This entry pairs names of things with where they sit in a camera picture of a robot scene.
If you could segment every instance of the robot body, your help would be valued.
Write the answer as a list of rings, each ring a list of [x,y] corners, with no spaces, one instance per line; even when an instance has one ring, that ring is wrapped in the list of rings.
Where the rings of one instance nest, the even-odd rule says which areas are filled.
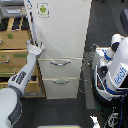
[[[112,37],[111,47],[107,50],[100,49],[104,55],[99,54],[99,62],[95,66],[93,64],[93,68],[95,67],[94,91],[103,102],[114,105],[128,89],[126,84],[128,81],[128,38],[115,34]]]

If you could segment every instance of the drawer handle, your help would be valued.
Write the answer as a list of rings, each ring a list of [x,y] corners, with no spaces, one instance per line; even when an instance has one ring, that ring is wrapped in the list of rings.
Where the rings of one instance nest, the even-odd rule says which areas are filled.
[[[0,73],[0,75],[15,75],[16,72],[7,72],[7,73]]]
[[[66,84],[69,82],[69,80],[53,80],[52,82],[56,84]]]
[[[66,64],[71,63],[71,61],[70,61],[70,60],[67,60],[67,61],[63,61],[63,62],[61,62],[61,63],[59,63],[58,61],[50,61],[50,63],[51,63],[51,64],[54,64],[54,65],[57,65],[57,66],[64,66],[64,65],[66,65]]]
[[[0,44],[2,44],[2,40],[0,40]]]
[[[7,61],[1,61],[0,64],[4,64],[4,63],[8,63],[9,59],[7,59]]]

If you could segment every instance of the blue logo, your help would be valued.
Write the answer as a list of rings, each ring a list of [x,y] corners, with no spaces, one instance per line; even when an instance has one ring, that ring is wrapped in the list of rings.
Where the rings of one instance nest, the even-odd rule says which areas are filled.
[[[117,78],[114,78],[115,82],[119,85],[123,78],[125,77],[126,70],[124,68],[120,68],[120,72],[117,74]]]

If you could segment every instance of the sticker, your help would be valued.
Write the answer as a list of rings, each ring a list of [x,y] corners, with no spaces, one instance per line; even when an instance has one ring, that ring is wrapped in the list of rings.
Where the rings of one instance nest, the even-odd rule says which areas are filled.
[[[32,4],[31,4],[30,0],[27,0],[27,7],[28,7],[29,9],[32,8]]]
[[[8,68],[9,70],[12,70],[13,68]]]
[[[7,10],[8,14],[20,14],[21,10],[20,9],[14,9],[14,10]]]
[[[7,34],[9,39],[13,39],[13,35],[12,34]]]
[[[1,55],[1,58],[6,58],[6,56],[5,55]]]
[[[27,58],[27,54],[13,54],[14,58]]]
[[[49,6],[46,3],[37,4],[39,17],[49,17]]]

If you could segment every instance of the white refrigerator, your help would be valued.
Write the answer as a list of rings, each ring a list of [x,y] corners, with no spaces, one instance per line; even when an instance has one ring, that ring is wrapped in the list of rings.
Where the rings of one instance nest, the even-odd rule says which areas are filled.
[[[47,99],[77,98],[91,1],[24,0]]]

